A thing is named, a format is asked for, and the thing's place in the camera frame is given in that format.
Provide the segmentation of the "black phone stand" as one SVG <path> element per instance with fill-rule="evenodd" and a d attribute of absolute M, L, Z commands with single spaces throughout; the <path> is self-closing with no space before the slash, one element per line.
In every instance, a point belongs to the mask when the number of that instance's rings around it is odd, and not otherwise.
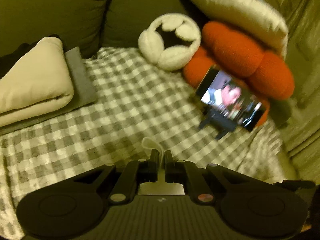
<path fill-rule="evenodd" d="M 223 116 L 214 108 L 208 108 L 203 111 L 203 119 L 199 124 L 199 130 L 205 128 L 207 125 L 213 125 L 218 130 L 215 139 L 219 141 L 229 132 L 234 132 L 237 125 L 227 117 Z"/>

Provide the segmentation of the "grey checkered bed quilt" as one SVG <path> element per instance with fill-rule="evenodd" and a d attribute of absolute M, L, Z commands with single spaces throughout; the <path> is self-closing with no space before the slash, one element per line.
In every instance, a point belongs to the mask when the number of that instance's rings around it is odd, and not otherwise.
<path fill-rule="evenodd" d="M 202 113 L 180 73 L 148 64 L 135 48 L 103 48 L 84 64 L 96 103 L 1 136 L 2 237 L 22 238 L 15 210 L 26 194 L 103 164 L 146 158 L 145 137 L 198 167 L 216 163 L 270 183 L 286 179 L 272 120 L 216 140 L 215 128 L 198 128 Z"/>

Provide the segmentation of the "smartphone playing video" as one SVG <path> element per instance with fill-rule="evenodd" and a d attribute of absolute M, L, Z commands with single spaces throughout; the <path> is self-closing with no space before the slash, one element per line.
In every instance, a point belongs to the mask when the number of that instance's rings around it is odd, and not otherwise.
<path fill-rule="evenodd" d="M 214 67 L 206 72 L 196 90 L 196 96 L 205 109 L 216 109 L 249 132 L 263 124 L 268 114 L 267 101 L 240 85 L 234 77 Z"/>

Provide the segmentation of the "folded grey cloth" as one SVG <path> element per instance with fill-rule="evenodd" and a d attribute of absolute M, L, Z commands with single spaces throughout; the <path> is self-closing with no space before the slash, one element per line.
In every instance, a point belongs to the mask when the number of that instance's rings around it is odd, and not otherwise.
<path fill-rule="evenodd" d="M 4 126 L 1 128 L 1 135 L 44 122 L 97 101 L 98 96 L 92 80 L 89 78 L 89 74 L 86 71 L 85 64 L 80 54 L 80 48 L 75 47 L 67 51 L 65 57 L 74 86 L 74 96 L 70 103 L 57 111 Z"/>

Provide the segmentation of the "grey star curtain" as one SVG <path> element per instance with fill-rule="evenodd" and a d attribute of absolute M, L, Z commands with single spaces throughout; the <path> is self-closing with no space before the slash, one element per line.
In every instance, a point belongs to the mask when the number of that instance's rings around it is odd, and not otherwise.
<path fill-rule="evenodd" d="M 295 90 L 274 102 L 271 116 L 283 138 L 289 175 L 319 183 L 319 0 L 265 0 L 285 18 L 289 41 L 285 62 Z"/>

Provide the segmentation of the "white flower plush cushion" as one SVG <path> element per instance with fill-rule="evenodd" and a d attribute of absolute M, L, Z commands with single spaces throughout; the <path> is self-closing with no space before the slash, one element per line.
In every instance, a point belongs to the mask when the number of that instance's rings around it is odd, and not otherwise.
<path fill-rule="evenodd" d="M 162 70 L 183 68 L 201 44 L 201 31 L 190 17 L 169 13 L 156 18 L 138 38 L 141 54 Z"/>

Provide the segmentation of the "red knitted cushion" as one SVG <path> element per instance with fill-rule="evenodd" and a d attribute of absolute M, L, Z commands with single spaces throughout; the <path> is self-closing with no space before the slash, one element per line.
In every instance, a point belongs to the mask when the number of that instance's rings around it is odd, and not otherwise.
<path fill-rule="evenodd" d="M 259 96 L 278 127 L 288 122 L 294 78 L 285 61 L 272 50 L 229 24 L 210 21 L 202 28 L 199 49 L 182 69 L 183 77 L 197 88 L 211 66 L 234 76 Z"/>

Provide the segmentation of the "folded beige blanket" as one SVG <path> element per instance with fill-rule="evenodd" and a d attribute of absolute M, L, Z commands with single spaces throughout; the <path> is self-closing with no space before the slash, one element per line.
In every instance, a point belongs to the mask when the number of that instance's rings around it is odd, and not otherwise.
<path fill-rule="evenodd" d="M 1 78 L 1 126 L 57 111 L 73 96 L 62 41 L 44 37 Z"/>

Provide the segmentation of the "beige pillow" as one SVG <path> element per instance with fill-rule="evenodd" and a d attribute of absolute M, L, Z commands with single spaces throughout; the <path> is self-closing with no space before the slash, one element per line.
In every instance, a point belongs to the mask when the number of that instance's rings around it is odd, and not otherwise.
<path fill-rule="evenodd" d="M 248 32 L 279 56 L 287 55 L 289 30 L 283 16 L 261 0 L 190 0 L 211 19 Z"/>

